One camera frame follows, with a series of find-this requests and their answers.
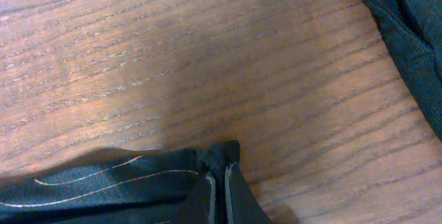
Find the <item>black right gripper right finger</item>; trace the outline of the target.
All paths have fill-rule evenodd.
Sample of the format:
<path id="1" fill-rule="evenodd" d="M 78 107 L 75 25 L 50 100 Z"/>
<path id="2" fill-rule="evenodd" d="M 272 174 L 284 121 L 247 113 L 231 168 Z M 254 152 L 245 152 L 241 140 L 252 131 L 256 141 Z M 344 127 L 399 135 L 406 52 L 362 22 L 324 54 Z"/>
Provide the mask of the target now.
<path id="1" fill-rule="evenodd" d="M 272 224 L 253 196 L 237 162 L 227 166 L 224 187 L 228 224 Z"/>

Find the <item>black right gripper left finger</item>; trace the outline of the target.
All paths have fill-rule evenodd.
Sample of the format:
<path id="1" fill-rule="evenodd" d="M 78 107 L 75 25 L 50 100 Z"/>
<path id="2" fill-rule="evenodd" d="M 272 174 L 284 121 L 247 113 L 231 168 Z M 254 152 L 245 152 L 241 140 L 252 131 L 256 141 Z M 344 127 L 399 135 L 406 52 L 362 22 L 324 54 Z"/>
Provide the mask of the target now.
<path id="1" fill-rule="evenodd" d="M 172 224 L 215 224 L 216 182 L 211 172 L 195 182 Z"/>

